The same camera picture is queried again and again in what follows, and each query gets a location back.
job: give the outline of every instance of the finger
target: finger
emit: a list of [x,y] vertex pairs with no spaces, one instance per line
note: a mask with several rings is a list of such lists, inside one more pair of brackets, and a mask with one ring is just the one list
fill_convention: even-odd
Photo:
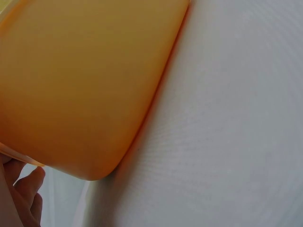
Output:
[[5,164],[11,160],[11,157],[8,157],[6,155],[0,154],[0,161],[2,159],[2,163]]
[[26,164],[24,162],[12,159],[8,163],[4,164],[5,178],[8,184],[13,184],[19,178],[23,167]]
[[40,194],[37,193],[34,197],[33,205],[30,209],[30,212],[32,213],[34,219],[36,219],[38,223],[41,222],[42,203],[43,203],[42,197]]
[[41,187],[45,177],[45,171],[37,167],[27,177],[18,180],[15,184],[16,191],[23,197],[29,207],[32,206],[34,197]]

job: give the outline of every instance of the hand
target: hand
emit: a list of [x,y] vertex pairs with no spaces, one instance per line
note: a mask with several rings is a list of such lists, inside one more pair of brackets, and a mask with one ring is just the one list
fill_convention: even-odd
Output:
[[38,167],[30,175],[20,179],[25,163],[0,155],[0,169],[24,227],[39,227],[42,214],[42,197],[38,190],[43,183],[45,171]]

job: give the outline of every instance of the orange container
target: orange container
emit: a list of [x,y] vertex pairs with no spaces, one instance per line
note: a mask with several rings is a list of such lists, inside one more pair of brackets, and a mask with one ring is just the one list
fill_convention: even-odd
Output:
[[2,153],[87,180],[109,174],[148,111],[187,6],[12,2],[0,15]]

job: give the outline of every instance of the white sheet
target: white sheet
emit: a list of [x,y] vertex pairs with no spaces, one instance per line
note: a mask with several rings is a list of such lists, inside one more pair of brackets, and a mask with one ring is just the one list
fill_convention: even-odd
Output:
[[302,226],[302,62],[301,0],[193,1],[140,140],[89,185],[48,169],[42,226]]

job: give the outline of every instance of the white surface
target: white surface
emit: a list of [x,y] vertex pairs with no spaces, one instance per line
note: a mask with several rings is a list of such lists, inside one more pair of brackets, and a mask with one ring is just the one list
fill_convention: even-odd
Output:
[[302,226],[302,62],[303,1],[193,1],[140,142],[79,206],[53,172],[42,226]]

